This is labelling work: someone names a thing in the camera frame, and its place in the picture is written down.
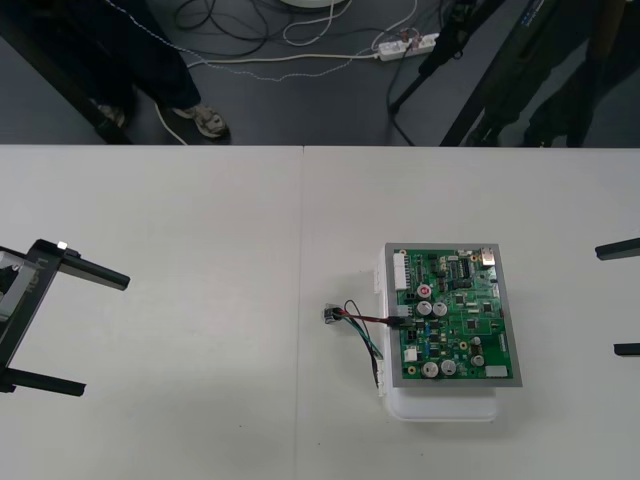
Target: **white table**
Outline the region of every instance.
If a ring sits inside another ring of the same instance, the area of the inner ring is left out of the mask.
[[[63,239],[133,279],[125,293],[56,279],[13,366],[87,393],[0,396],[3,478],[633,475],[640,363],[612,344],[640,341],[638,262],[593,248],[640,236],[638,160],[0,149],[0,244]],[[354,298],[374,311],[385,242],[483,240],[501,247],[524,388],[499,391],[493,424],[396,422],[360,340],[320,309]]]

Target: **green wire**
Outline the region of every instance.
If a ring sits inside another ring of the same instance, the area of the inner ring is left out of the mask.
[[[376,347],[376,344],[373,343],[373,340],[371,340],[371,338],[362,330],[362,328],[360,328],[360,325],[355,323],[350,318],[345,318],[345,320],[347,321],[347,323],[349,323],[349,325],[351,325],[353,328],[355,328],[356,332],[358,332],[360,334],[362,339],[371,346],[371,348],[376,353],[376,355],[378,355],[380,358],[383,358],[382,357],[382,353],[380,353],[380,350],[378,350],[378,347]]]

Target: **component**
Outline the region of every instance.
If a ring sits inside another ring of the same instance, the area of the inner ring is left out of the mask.
[[[462,268],[462,278],[469,278],[471,276],[471,268],[469,267],[469,259],[463,258],[460,260],[460,266]]]
[[[482,254],[482,266],[483,267],[494,267],[496,265],[496,260],[495,257],[493,256],[493,249],[492,248],[483,248],[482,250],[480,250],[480,253]]]
[[[402,253],[393,254],[393,279],[396,291],[406,290],[411,283],[409,280],[409,258]]]
[[[449,377],[456,373],[456,363],[453,360],[444,360],[440,364],[440,370],[442,370],[442,373]]]
[[[471,365],[474,367],[481,367],[484,365],[484,357],[482,355],[476,355],[471,358]]]
[[[427,362],[422,366],[422,375],[427,378],[436,378],[438,373],[440,373],[440,369],[438,368],[438,364],[435,362]]]
[[[449,308],[447,307],[446,304],[442,302],[436,302],[433,304],[433,314],[436,317],[444,317],[448,311],[449,311]]]
[[[342,315],[340,315],[340,312],[342,312],[342,307],[340,305],[327,303],[324,306],[324,310],[322,310],[322,319],[324,320],[324,323],[330,324],[342,320]]]
[[[504,365],[487,365],[484,372],[489,378],[504,378],[509,376],[509,370]]]
[[[405,362],[417,362],[418,361],[418,349],[416,347],[409,347],[404,351]]]
[[[429,285],[422,284],[418,287],[416,292],[420,298],[431,297],[431,287]]]
[[[420,315],[422,315],[423,317],[426,317],[427,315],[431,315],[431,312],[433,311],[433,307],[429,302],[420,302],[416,307],[416,310]]]
[[[409,305],[398,305],[398,316],[399,317],[410,317],[411,307]]]

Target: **connector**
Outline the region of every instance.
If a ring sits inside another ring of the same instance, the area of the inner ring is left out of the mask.
[[[340,305],[333,305],[331,303],[327,303],[322,310],[322,320],[327,325],[331,323],[336,323],[342,320],[342,307]]]
[[[425,35],[419,42],[415,42],[414,40],[409,40],[408,42],[397,40],[395,42],[381,43],[378,45],[378,57],[383,62],[390,62],[391,60],[398,60],[403,56],[407,58],[431,53],[436,46],[438,36],[438,33]]]

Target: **white connector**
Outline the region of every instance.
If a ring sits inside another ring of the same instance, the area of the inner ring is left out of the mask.
[[[409,272],[407,271],[406,255],[402,253],[393,254],[393,280],[395,283],[396,291],[406,290],[409,288],[409,282],[407,277]]]
[[[417,46],[414,46],[413,40],[403,42],[397,40],[395,42],[385,42],[378,45],[378,57],[383,62],[390,62],[391,60],[398,60],[403,57],[404,52],[409,51],[405,55],[406,57],[414,57],[416,55],[425,55],[431,53],[436,46],[436,39],[440,34],[432,33],[431,35],[425,35],[420,39]]]

